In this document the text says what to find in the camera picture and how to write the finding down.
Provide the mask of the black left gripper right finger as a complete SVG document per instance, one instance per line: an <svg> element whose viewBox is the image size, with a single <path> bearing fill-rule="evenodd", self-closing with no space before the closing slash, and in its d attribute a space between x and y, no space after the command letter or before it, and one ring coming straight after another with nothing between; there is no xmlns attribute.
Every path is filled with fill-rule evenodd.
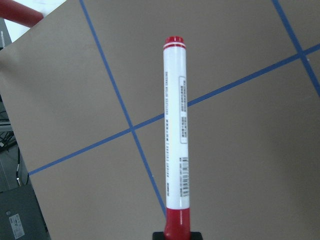
<svg viewBox="0 0 320 240"><path fill-rule="evenodd" d="M190 240L203 240L202 233L198 231L192 231L190 233Z"/></svg>

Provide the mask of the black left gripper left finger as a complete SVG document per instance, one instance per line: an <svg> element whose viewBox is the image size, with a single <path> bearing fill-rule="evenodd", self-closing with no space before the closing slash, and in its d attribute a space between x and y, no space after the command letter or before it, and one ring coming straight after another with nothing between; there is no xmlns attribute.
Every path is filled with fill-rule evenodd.
<svg viewBox="0 0 320 240"><path fill-rule="evenodd" d="M156 231L152 233L152 240L165 240L163 231Z"/></svg>

